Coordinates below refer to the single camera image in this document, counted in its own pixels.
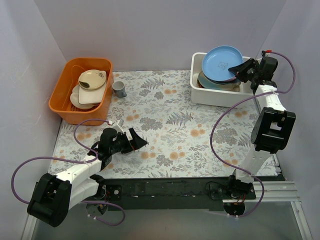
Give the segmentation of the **pink ceramic plate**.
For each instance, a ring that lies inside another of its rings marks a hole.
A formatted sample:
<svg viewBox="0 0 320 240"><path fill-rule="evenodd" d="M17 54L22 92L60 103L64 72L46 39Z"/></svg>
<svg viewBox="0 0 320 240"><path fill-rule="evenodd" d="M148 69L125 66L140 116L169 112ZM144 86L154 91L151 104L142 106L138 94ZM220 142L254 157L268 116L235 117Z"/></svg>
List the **pink ceramic plate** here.
<svg viewBox="0 0 320 240"><path fill-rule="evenodd" d="M228 84L228 83L238 82L239 80L234 76L227 80L212 80L212 81L218 84Z"/></svg>

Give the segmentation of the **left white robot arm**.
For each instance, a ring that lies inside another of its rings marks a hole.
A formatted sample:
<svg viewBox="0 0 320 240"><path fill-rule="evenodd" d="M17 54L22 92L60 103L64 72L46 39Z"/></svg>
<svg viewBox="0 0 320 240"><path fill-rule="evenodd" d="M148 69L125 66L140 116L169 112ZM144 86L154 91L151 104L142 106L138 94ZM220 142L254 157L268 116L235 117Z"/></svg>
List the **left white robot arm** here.
<svg viewBox="0 0 320 240"><path fill-rule="evenodd" d="M103 178L98 173L111 162L114 154L127 154L147 145L147 141L133 128L129 129L129 133L131 139L125 132L112 127L106 128L82 163L55 175L44 174L35 184L27 213L57 227L64 221L69 210L81 201L88 197L103 199L107 191L102 184Z"/></svg>

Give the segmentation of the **light blue ceramic plate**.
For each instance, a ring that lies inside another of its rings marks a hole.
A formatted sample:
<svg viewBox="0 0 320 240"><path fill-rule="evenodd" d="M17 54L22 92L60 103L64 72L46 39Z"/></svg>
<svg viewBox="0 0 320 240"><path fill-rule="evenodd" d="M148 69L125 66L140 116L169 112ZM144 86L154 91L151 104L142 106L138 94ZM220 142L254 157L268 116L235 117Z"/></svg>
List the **light blue ceramic plate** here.
<svg viewBox="0 0 320 240"><path fill-rule="evenodd" d="M243 55L237 48L222 45L213 48L204 56L201 68L208 79L216 82L228 82L235 77L229 68L242 63Z"/></svg>

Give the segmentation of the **cream and blue leaf plate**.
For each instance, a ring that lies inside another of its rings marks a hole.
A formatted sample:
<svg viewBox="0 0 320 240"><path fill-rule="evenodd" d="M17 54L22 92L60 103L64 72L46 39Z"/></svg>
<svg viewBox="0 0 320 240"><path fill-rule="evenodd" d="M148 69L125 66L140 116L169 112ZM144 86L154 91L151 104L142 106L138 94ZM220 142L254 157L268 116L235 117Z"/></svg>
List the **cream and blue leaf plate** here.
<svg viewBox="0 0 320 240"><path fill-rule="evenodd" d="M197 84L200 88L203 89L232 91L234 88L239 87L241 85L241 82L238 80L237 82L218 84L217 82L209 80L201 71L197 77Z"/></svg>

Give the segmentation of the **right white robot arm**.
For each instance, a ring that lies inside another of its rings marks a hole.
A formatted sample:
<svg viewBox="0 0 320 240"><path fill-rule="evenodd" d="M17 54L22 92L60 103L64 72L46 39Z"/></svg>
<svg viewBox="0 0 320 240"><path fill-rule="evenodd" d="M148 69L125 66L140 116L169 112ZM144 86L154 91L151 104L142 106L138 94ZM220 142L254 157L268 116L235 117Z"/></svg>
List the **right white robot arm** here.
<svg viewBox="0 0 320 240"><path fill-rule="evenodd" d="M254 177L265 161L279 150L283 150L289 141L296 114L287 111L277 92L277 84L272 80L278 60L263 56L261 60L253 58L229 68L243 83L250 82L250 88L261 108L253 127L251 147L241 166L229 177L226 186L227 195L237 199L248 195L253 189Z"/></svg>

